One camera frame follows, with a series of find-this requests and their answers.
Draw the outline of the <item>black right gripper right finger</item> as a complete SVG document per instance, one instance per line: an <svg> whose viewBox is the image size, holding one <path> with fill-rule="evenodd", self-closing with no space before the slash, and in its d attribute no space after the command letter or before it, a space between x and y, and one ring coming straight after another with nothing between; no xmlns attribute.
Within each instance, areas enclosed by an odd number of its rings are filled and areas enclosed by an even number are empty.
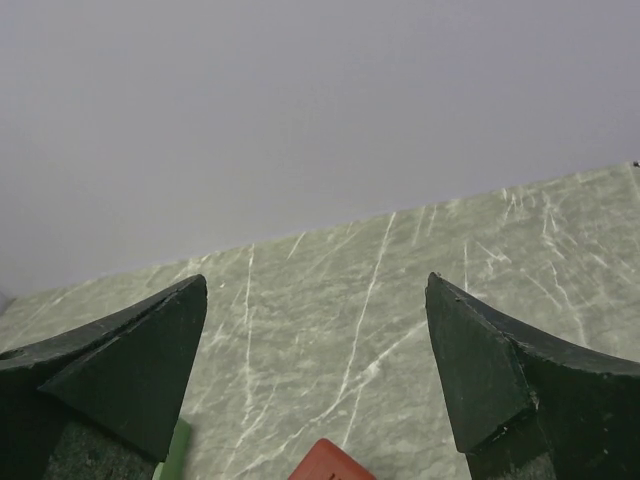
<svg viewBox="0 0 640 480"><path fill-rule="evenodd" d="M432 273L430 341L474 479L636 479L639 365L568 341Z"/></svg>

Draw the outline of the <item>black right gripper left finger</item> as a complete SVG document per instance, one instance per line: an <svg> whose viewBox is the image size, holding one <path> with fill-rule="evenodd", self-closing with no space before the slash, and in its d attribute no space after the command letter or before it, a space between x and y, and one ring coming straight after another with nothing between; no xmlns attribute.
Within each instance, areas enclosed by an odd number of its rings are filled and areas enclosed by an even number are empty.
<svg viewBox="0 0 640 480"><path fill-rule="evenodd" d="M2 478L152 478L169 453L206 315L197 274L3 352Z"/></svg>

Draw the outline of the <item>red koi cube adapter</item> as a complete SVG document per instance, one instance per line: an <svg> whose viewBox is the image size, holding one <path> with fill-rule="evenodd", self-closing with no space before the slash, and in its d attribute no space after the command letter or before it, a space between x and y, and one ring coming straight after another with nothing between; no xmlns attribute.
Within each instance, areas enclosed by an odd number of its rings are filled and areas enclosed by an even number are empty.
<svg viewBox="0 0 640 480"><path fill-rule="evenodd" d="M376 477L329 439L319 439L289 480L375 480Z"/></svg>

